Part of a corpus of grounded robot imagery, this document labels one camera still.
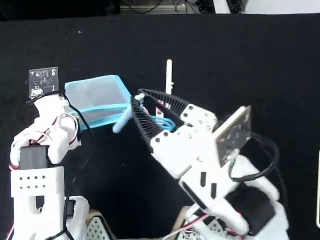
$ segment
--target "light blue basket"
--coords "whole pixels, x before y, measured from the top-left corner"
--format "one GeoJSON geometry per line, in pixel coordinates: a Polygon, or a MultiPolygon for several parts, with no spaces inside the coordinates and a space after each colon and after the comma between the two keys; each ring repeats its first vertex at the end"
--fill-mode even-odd
{"type": "Polygon", "coordinates": [[[65,94],[91,128],[117,122],[130,105],[130,93],[118,75],[67,82],[65,94]]]}

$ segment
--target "black background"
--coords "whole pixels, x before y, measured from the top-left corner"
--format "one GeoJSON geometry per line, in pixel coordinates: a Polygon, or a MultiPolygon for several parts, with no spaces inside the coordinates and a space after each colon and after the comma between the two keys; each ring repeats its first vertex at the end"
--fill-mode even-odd
{"type": "MultiPolygon", "coordinates": [[[[28,106],[28,70],[59,67],[59,82],[120,75],[131,94],[165,90],[217,116],[252,105],[253,130],[280,148],[291,239],[316,239],[320,149],[320,15],[151,15],[0,23],[0,236],[13,221],[8,169],[13,137],[37,116],[28,106]]],[[[100,149],[74,194],[100,210],[118,238],[167,234],[191,204],[150,156],[130,122],[120,134],[94,129],[100,149]]],[[[92,143],[63,160],[69,183],[92,143]]],[[[259,158],[259,168],[268,163],[259,158]]],[[[274,175],[271,180],[277,185],[274,175]]]]}

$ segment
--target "blue cable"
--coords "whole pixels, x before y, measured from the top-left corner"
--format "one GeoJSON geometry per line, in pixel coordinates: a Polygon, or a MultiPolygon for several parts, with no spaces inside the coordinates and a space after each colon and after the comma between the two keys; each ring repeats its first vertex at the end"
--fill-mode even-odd
{"type": "Polygon", "coordinates": [[[165,117],[158,117],[158,116],[153,116],[150,115],[152,120],[154,120],[157,124],[159,124],[159,126],[165,130],[169,130],[172,131],[175,127],[176,124],[169,118],[165,118],[165,117]]]}

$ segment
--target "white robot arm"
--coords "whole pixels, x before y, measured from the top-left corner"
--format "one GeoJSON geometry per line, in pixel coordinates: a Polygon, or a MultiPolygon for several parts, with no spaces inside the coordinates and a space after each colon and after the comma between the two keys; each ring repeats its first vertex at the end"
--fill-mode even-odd
{"type": "MultiPolygon", "coordinates": [[[[218,125],[212,112],[183,99],[148,89],[139,92],[151,98],[164,113],[182,120],[176,131],[163,130],[140,107],[140,102],[131,98],[133,119],[151,155],[178,180],[204,213],[220,218],[239,236],[251,235],[256,240],[266,239],[260,237],[264,235],[263,229],[275,216],[281,215],[278,228],[282,234],[276,239],[288,239],[288,222],[282,205],[278,203],[278,190],[265,176],[259,176],[259,171],[245,156],[239,155],[242,146],[252,137],[250,107],[240,107],[218,125]],[[247,192],[253,193],[253,198],[259,196],[257,201],[262,202],[263,210],[267,212],[261,213],[259,221],[248,219],[245,212],[239,213],[243,204],[233,206],[230,195],[239,191],[239,185],[245,185],[249,189],[247,192]]],[[[225,239],[217,237],[212,232],[210,239],[225,239]]]]}
{"type": "Polygon", "coordinates": [[[65,112],[69,101],[60,94],[31,101],[39,117],[14,137],[10,152],[13,239],[84,240],[88,201],[82,196],[70,197],[64,216],[64,168],[56,166],[69,150],[81,145],[79,121],[65,112]],[[36,208],[36,196],[44,196],[41,212],[36,208]],[[67,234],[63,231],[65,224],[67,234]]]}

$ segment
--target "black wire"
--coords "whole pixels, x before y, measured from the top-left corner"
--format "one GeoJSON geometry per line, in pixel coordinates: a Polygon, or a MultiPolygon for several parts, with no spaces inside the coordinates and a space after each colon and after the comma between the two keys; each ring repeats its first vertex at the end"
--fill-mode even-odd
{"type": "Polygon", "coordinates": [[[260,171],[258,173],[249,174],[249,175],[245,175],[245,176],[242,176],[242,177],[232,177],[231,176],[232,175],[232,169],[233,169],[233,167],[235,165],[235,162],[236,162],[236,160],[234,159],[233,162],[231,162],[231,164],[229,165],[229,168],[228,168],[229,177],[234,182],[242,183],[242,182],[247,182],[247,181],[253,181],[253,180],[256,180],[256,179],[261,178],[261,177],[265,177],[269,173],[271,173],[272,170],[274,170],[278,165],[278,162],[279,162],[279,149],[278,149],[278,146],[273,141],[271,141],[270,139],[262,137],[257,133],[252,133],[251,137],[259,143],[259,145],[261,146],[261,148],[263,150],[264,150],[264,147],[268,147],[271,150],[273,150],[274,155],[273,155],[273,157],[271,159],[271,164],[266,169],[264,169],[264,170],[262,170],[262,171],[260,171]]]}
{"type": "MultiPolygon", "coordinates": [[[[79,117],[81,118],[81,120],[83,121],[84,125],[86,126],[87,130],[89,131],[90,133],[90,136],[92,137],[92,139],[94,138],[94,135],[93,135],[93,132],[91,131],[91,128],[89,126],[89,124],[87,123],[86,119],[84,118],[84,116],[82,115],[82,113],[77,109],[75,108],[73,105],[71,105],[68,97],[66,96],[65,93],[61,92],[61,91],[51,91],[51,92],[47,92],[45,94],[42,94],[40,96],[37,96],[31,100],[29,100],[27,103],[28,104],[34,104],[37,100],[39,99],[42,99],[46,96],[50,96],[50,95],[55,95],[55,94],[59,94],[59,95],[62,95],[67,101],[68,101],[68,104],[69,104],[69,107],[71,109],[73,109],[78,115],[79,117]]],[[[91,157],[87,158],[86,161],[84,161],[83,165],[81,166],[81,168],[79,169],[79,171],[77,172],[77,174],[74,176],[72,182],[71,182],[71,185],[70,185],[70,189],[69,191],[65,191],[65,200],[64,200],[64,207],[63,207],[63,229],[62,231],[58,232],[56,235],[54,236],[50,236],[48,237],[46,240],[54,240],[58,237],[60,237],[61,235],[63,234],[66,234],[67,237],[70,239],[70,240],[75,240],[74,237],[72,236],[72,234],[69,232],[69,230],[67,229],[67,210],[68,210],[68,203],[69,203],[69,199],[70,199],[70,195],[71,195],[71,190],[78,178],[78,176],[81,174],[81,172],[86,168],[86,166],[88,165],[88,163],[91,161],[91,159],[93,158],[93,156],[95,155],[95,152],[92,153],[91,157]]]]}
{"type": "Polygon", "coordinates": [[[159,0],[159,2],[154,6],[154,7],[152,7],[152,8],[150,8],[149,10],[147,10],[147,11],[137,11],[137,10],[135,10],[132,6],[130,6],[128,3],[126,3],[125,1],[123,1],[122,0],[122,3],[124,4],[124,5],[126,5],[128,8],[130,8],[134,13],[136,13],[136,14],[147,14],[147,13],[149,13],[149,12],[151,12],[152,10],[154,10],[154,9],[156,9],[157,7],[159,7],[159,5],[161,4],[163,2],[163,0],[159,0]]]}
{"type": "MultiPolygon", "coordinates": [[[[267,154],[270,158],[272,158],[272,155],[269,151],[267,151],[263,146],[261,146],[261,148],[265,152],[265,154],[267,154]]],[[[278,166],[274,168],[274,171],[278,177],[280,187],[281,187],[282,204],[284,206],[284,209],[287,211],[288,210],[288,192],[287,192],[286,184],[278,166]]]]}
{"type": "Polygon", "coordinates": [[[181,3],[182,0],[179,0],[176,4],[175,4],[175,0],[172,0],[172,4],[174,6],[174,11],[178,12],[178,5],[181,3]]]}
{"type": "Polygon", "coordinates": [[[190,1],[188,1],[188,0],[185,0],[186,1],[186,3],[187,4],[189,4],[189,6],[190,6],[190,8],[194,11],[194,13],[196,14],[197,13],[197,11],[194,9],[194,7],[193,6],[195,6],[195,5],[192,5],[192,3],[190,2],[190,1]]]}

